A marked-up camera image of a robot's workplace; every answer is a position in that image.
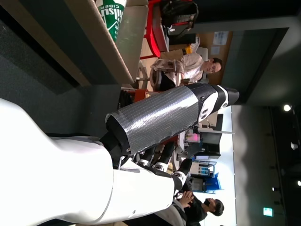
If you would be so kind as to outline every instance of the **poster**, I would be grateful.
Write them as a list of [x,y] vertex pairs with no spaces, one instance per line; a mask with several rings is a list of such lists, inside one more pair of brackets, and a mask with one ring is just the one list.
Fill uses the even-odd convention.
[[212,46],[210,50],[210,55],[219,55],[221,50],[220,46]]
[[229,32],[214,32],[213,45],[224,46],[227,43]]

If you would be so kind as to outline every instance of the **green paper cup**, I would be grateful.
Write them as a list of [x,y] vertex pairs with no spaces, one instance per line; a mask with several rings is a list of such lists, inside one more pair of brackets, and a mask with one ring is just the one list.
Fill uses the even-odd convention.
[[117,39],[127,0],[97,0],[96,6],[114,41]]

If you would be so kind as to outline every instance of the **backpack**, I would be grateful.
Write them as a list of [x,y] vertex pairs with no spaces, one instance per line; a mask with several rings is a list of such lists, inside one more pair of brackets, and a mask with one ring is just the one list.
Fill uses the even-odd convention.
[[181,38],[193,28],[198,17],[198,5],[191,0],[162,0],[160,11],[162,24],[166,28],[170,28],[172,25],[188,25],[175,39]]

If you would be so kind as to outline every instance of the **person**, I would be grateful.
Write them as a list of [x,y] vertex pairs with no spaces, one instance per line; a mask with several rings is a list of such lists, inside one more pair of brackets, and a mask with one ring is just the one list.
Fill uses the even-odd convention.
[[220,200],[209,198],[202,203],[191,191],[185,191],[179,203],[186,214],[186,226],[199,226],[199,222],[207,217],[208,212],[218,217],[225,209]]
[[[200,80],[203,72],[207,74],[219,72],[222,69],[222,60],[212,58],[204,61],[200,54],[190,53],[176,61],[176,73],[180,73],[181,79]],[[176,73],[162,72],[160,91],[166,91],[175,87]]]

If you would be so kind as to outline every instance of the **black hair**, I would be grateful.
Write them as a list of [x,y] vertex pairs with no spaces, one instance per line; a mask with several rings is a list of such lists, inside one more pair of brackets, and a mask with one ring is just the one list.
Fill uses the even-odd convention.
[[225,207],[224,204],[221,202],[221,200],[216,199],[215,202],[216,202],[215,211],[211,213],[219,217],[224,212]]
[[213,63],[219,63],[221,65],[221,69],[222,69],[222,60],[220,58],[213,58]]

